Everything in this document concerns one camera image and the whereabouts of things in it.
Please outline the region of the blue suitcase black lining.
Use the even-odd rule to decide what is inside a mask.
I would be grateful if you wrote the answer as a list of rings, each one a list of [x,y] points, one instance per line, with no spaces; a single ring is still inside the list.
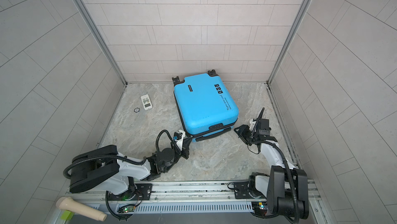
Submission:
[[[193,142],[218,137],[232,130],[239,109],[215,70],[172,78],[174,97],[183,129]]]

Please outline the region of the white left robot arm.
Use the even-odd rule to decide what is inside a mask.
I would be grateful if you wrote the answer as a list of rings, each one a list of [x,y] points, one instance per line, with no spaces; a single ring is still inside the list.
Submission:
[[[75,157],[63,176],[70,180],[71,193],[97,189],[120,195],[136,189],[134,180],[157,179],[169,172],[180,158],[188,159],[192,140],[183,130],[174,135],[162,130],[155,141],[155,152],[142,160],[123,156],[115,145],[108,145]]]

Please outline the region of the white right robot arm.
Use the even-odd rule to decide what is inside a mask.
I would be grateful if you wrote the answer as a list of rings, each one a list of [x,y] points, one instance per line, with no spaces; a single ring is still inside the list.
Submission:
[[[270,135],[269,120],[257,118],[253,126],[241,125],[234,129],[248,147],[256,145],[258,153],[270,165],[270,175],[253,173],[249,179],[249,193],[253,198],[266,198],[252,213],[261,219],[283,216],[291,224],[309,217],[308,176],[292,165],[279,147],[278,140]]]

